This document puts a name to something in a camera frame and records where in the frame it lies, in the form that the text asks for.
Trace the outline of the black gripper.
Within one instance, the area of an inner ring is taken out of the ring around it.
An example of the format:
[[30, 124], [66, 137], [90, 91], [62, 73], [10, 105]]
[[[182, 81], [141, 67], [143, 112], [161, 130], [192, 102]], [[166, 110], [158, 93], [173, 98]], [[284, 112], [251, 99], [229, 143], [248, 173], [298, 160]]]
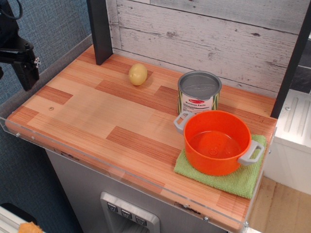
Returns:
[[0, 36], [0, 62], [13, 64], [25, 91], [31, 90], [39, 80], [39, 58], [35, 57], [32, 43], [18, 34]]

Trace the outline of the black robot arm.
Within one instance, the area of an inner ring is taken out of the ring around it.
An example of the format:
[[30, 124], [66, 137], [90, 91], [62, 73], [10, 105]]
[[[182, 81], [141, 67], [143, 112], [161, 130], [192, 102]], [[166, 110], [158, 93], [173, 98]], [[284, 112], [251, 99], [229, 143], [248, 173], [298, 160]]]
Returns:
[[34, 46], [18, 35], [17, 20], [23, 15], [20, 1], [19, 15], [16, 17], [7, 0], [0, 2], [0, 62], [11, 64], [23, 89], [29, 91], [39, 80], [39, 58], [34, 54]]

